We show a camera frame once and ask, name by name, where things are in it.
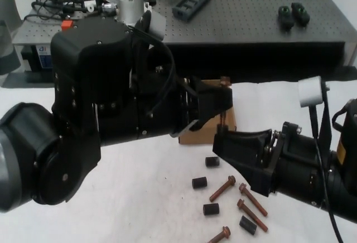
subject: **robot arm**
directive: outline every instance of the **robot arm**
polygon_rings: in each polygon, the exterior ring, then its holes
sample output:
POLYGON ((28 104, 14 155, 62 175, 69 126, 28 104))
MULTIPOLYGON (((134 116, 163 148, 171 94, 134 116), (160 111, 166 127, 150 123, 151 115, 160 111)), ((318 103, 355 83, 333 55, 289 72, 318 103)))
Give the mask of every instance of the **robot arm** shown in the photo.
POLYGON ((200 129, 232 106, 228 88, 179 78, 171 52, 147 32, 87 18, 52 40, 55 102, 20 103, 0 120, 0 211, 29 200, 68 201, 100 161, 100 147, 200 129), (165 54, 151 71, 149 45, 165 54))

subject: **white table surface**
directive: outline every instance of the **white table surface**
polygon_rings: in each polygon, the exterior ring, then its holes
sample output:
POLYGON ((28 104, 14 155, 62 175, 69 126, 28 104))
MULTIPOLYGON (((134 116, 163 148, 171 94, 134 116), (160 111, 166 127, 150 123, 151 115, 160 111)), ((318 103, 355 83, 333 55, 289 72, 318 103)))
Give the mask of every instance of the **white table surface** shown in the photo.
MULTIPOLYGON (((330 112, 334 113, 357 97, 357 81, 330 82, 330 112)), ((284 121, 302 126, 311 135, 308 110, 301 109, 296 83, 234 84, 234 109, 239 130, 254 132, 278 129, 284 121)), ((35 102, 50 109, 53 89, 0 88, 0 116, 20 101, 35 102)), ((318 107, 319 117, 322 107, 318 107)), ((332 149, 339 135, 333 133, 332 149)), ((268 211, 262 219, 269 227, 254 237, 242 230, 237 208, 238 186, 217 199, 220 214, 205 217, 203 204, 234 175, 230 165, 207 169, 204 159, 212 147, 182 146, 177 139, 162 136, 102 148, 102 159, 86 177, 69 203, 41 206, 34 202, 0 214, 1 242, 207 242, 222 226, 231 229, 222 242, 337 242, 325 211, 282 194, 269 198, 256 194, 268 211), (194 191, 191 179, 207 176, 208 187, 194 191)), ((247 201, 258 216, 261 216, 247 201)), ((336 218, 345 242, 356 242, 357 225, 336 218)))

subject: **yellow part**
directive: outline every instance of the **yellow part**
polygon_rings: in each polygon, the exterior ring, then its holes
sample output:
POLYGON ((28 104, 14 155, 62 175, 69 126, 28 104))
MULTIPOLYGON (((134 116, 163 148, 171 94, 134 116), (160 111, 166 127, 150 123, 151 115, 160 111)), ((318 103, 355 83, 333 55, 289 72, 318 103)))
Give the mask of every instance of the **yellow part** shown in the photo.
POLYGON ((337 146, 337 158, 339 159, 341 165, 344 164, 345 157, 346 157, 346 149, 340 139, 339 145, 337 146))

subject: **screw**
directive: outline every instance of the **screw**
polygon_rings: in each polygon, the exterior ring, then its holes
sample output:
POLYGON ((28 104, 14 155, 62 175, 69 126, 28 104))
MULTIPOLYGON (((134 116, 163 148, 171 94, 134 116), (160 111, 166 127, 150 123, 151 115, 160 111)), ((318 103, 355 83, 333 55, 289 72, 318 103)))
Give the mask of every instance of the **screw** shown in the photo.
POLYGON ((210 201, 213 202, 218 198, 228 187, 233 186, 235 184, 234 176, 228 176, 228 181, 225 182, 211 197, 210 201))
POLYGON ((267 217, 267 215, 268 215, 267 211, 262 207, 262 205, 260 205, 260 203, 255 199, 255 197, 249 192, 246 184, 242 183, 239 186, 239 190, 241 193, 245 194, 249 198, 249 200, 255 205, 255 207, 257 207, 257 209, 262 213, 262 215, 267 217))
POLYGON ((67 181, 68 180, 68 174, 67 173, 65 173, 65 174, 63 174, 63 176, 62 176, 62 181, 67 181))
POLYGON ((229 238, 229 236, 230 236, 230 230, 229 230, 228 226, 223 226, 222 232, 219 233, 218 235, 216 235, 210 241, 208 241, 208 243, 218 243, 223 238, 226 238, 226 239, 229 238))
POLYGON ((255 215, 245 204, 244 200, 239 200, 237 203, 239 209, 242 209, 264 232, 268 231, 268 227, 255 215))

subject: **metal plate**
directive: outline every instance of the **metal plate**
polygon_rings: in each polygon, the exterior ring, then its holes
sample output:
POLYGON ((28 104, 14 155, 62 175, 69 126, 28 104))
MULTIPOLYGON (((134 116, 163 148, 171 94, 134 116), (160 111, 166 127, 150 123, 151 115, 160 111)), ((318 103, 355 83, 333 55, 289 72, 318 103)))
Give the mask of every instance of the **metal plate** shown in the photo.
MULTIPOLYGON (((41 14, 51 16, 52 13, 45 9, 40 10, 41 14)), ((76 12, 73 19, 80 19, 83 13, 76 12)), ((24 21, 13 39, 15 45, 35 45, 35 44, 50 44, 52 37, 61 31, 61 21, 57 20, 41 20, 38 17, 31 17, 24 21)))
MULTIPOLYGON (((357 32, 332 0, 210 0, 189 23, 172 15, 180 0, 158 0, 153 7, 164 15, 166 43, 252 43, 252 42, 357 42, 357 32), (301 2, 311 16, 306 28, 279 29, 279 6, 301 2)), ((60 23, 34 18, 25 21, 13 42, 18 45, 48 44, 60 23)))

